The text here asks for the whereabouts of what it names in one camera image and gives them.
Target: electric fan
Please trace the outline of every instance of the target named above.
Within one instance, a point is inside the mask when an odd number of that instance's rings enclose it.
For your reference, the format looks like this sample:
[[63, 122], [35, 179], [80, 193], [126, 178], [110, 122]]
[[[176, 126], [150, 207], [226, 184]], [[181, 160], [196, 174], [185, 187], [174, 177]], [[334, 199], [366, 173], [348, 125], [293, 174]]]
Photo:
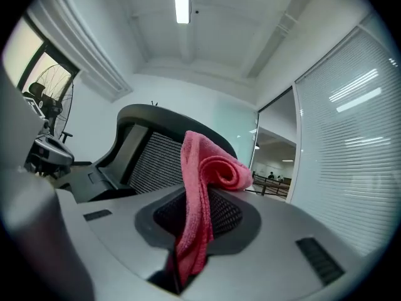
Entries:
[[49, 120], [50, 134], [59, 139], [67, 124], [73, 98], [73, 77], [65, 66], [57, 64], [47, 68], [32, 83], [25, 97], [31, 97]]

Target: black fisheye border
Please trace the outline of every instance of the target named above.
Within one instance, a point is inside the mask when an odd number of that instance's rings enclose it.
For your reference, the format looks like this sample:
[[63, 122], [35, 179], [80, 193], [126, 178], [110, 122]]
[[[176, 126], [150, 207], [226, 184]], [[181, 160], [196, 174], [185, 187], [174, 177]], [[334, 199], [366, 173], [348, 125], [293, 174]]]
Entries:
[[[2, 11], [0, 44], [2, 50], [15, 24], [19, 21], [32, 1], [33, 0], [0, 0], [0, 10]], [[401, 9], [400, 0], [369, 0], [369, 2], [384, 20], [398, 46], [398, 49], [400, 50], [401, 26], [398, 21], [399, 11]], [[3, 296], [12, 293], [13, 298], [27, 295], [32, 297], [35, 295], [56, 300], [57, 297], [48, 290], [44, 282], [40, 281], [37, 275], [35, 275], [25, 262], [24, 258], [5, 232], [3, 224], [0, 224], [0, 226], [1, 258], [3, 261]], [[359, 284], [355, 282], [358, 285], [356, 285], [354, 290], [348, 294], [346, 297], [347, 300], [362, 299], [363, 297], [377, 298], [379, 297], [379, 293], [382, 293], [382, 297], [384, 298], [386, 296], [391, 298], [391, 295], [396, 296], [399, 294], [399, 275], [397, 275], [397, 270], [398, 266], [401, 264], [400, 238], [401, 227], [398, 225], [397, 231], [390, 244], [387, 246], [380, 261], [375, 265], [370, 273], [367, 273], [366, 277], [362, 279], [362, 282]]]

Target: pink towel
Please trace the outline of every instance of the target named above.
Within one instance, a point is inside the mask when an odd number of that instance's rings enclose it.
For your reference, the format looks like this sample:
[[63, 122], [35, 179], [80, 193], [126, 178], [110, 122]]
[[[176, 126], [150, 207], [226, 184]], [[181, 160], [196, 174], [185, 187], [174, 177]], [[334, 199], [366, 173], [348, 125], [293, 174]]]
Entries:
[[213, 240], [207, 185], [230, 191], [252, 184], [251, 171], [207, 137], [188, 131], [181, 147], [181, 169], [187, 193], [184, 232], [175, 242], [182, 285], [202, 271], [206, 247]]

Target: chair backrest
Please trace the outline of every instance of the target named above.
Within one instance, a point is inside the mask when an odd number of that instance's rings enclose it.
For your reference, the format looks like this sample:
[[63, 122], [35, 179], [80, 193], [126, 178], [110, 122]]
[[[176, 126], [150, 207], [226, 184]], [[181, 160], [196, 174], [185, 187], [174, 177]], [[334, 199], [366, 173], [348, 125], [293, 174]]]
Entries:
[[180, 184], [180, 148], [188, 130], [205, 135], [236, 157], [225, 138], [196, 120], [136, 104], [121, 109], [113, 147], [95, 164], [112, 182], [127, 184], [137, 194]]

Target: window frame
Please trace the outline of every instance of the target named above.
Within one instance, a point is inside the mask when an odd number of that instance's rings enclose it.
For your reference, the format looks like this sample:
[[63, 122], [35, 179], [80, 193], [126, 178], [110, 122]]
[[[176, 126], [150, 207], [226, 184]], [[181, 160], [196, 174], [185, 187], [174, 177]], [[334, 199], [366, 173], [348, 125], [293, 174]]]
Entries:
[[62, 54], [62, 52], [57, 49], [53, 43], [51, 43], [51, 41], [39, 30], [39, 28], [33, 23], [32, 19], [27, 14], [23, 15], [23, 19], [26, 21], [28, 26], [43, 40], [43, 43], [24, 69], [23, 74], [18, 81], [17, 89], [19, 89], [21, 92], [23, 91], [24, 85], [28, 80], [29, 75], [33, 71], [33, 68], [43, 54], [47, 53], [50, 57], [52, 57], [52, 59], [54, 59], [60, 64], [60, 66], [62, 66], [71, 74], [70, 81], [66, 84], [66, 88], [64, 88], [62, 94], [60, 95], [61, 101], [64, 98], [64, 95], [67, 92], [68, 87], [71, 85], [74, 77], [76, 77], [80, 70], [64, 54]]

